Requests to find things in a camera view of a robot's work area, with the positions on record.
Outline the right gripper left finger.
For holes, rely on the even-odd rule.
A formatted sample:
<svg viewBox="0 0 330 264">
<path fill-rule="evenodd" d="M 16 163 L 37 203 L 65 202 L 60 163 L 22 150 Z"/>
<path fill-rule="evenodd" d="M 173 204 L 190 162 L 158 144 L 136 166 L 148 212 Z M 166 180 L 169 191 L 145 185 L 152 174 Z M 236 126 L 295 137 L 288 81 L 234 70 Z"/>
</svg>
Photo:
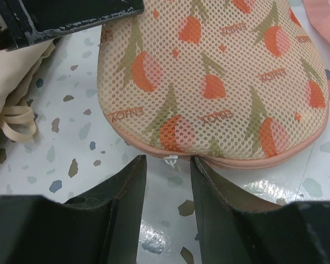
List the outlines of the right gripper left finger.
<svg viewBox="0 0 330 264">
<path fill-rule="evenodd" d="M 0 195 L 0 263 L 135 263 L 146 173 L 139 155 L 65 203 Z"/>
</svg>

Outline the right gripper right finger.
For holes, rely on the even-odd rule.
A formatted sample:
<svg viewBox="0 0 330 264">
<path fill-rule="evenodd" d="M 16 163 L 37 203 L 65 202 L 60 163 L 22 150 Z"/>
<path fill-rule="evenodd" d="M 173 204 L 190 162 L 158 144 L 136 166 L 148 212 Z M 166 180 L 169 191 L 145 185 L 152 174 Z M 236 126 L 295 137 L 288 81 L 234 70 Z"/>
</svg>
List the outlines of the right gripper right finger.
<svg viewBox="0 0 330 264">
<path fill-rule="evenodd" d="M 330 201 L 281 206 L 190 161 L 203 263 L 330 263 Z"/>
</svg>

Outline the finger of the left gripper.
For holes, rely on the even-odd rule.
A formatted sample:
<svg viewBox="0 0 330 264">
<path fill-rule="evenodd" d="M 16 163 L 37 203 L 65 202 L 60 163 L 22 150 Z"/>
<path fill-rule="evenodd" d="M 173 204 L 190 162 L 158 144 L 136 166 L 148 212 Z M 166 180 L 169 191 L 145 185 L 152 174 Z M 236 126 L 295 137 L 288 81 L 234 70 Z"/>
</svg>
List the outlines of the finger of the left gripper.
<svg viewBox="0 0 330 264">
<path fill-rule="evenodd" d="M 144 9 L 142 0 L 0 0 L 0 51 L 60 38 Z"/>
</svg>

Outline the tulip print mesh laundry bag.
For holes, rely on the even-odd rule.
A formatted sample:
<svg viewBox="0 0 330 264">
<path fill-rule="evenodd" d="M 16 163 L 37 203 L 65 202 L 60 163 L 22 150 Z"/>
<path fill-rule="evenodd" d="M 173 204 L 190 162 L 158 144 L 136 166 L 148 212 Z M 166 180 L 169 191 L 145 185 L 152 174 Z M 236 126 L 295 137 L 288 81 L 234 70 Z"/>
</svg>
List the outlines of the tulip print mesh laundry bag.
<svg viewBox="0 0 330 264">
<path fill-rule="evenodd" d="M 116 133 L 158 157 L 266 168 L 328 120 L 330 80 L 288 1 L 145 1 L 103 25 L 98 101 Z"/>
</svg>

